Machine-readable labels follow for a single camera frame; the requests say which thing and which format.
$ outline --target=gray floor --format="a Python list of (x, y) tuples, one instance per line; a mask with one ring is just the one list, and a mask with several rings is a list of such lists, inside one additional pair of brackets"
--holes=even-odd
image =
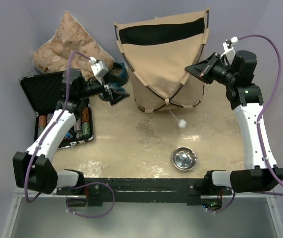
[[(85, 208), (99, 214), (102, 208)], [(65, 198), (22, 199), (12, 238), (275, 238), (265, 198), (237, 198), (219, 214), (185, 204), (117, 203), (107, 216), (86, 219), (66, 213)]]

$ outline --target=beige pillow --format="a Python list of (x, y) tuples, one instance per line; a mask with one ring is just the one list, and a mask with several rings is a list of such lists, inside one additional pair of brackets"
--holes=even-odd
[[(114, 58), (104, 51), (84, 27), (66, 11), (54, 36), (33, 53), (33, 65), (42, 73), (64, 71), (72, 51), (102, 60), (108, 69), (113, 67)], [(73, 68), (82, 70), (85, 80), (93, 77), (88, 61), (76, 54)]]

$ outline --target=white pom-pom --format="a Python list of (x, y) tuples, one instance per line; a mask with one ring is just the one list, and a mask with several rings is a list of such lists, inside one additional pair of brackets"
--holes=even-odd
[(178, 123), (178, 126), (182, 129), (186, 128), (186, 121), (181, 119)]

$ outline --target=case lid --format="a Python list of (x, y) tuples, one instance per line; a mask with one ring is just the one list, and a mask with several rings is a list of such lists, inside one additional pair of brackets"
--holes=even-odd
[(51, 113), (61, 98), (63, 72), (24, 77), (20, 85), (33, 109), (39, 114)]

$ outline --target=stainless steel bowl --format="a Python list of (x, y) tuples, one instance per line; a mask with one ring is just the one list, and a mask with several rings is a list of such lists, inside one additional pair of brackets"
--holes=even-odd
[(188, 147), (178, 147), (172, 154), (172, 161), (180, 170), (191, 170), (196, 164), (196, 154)]

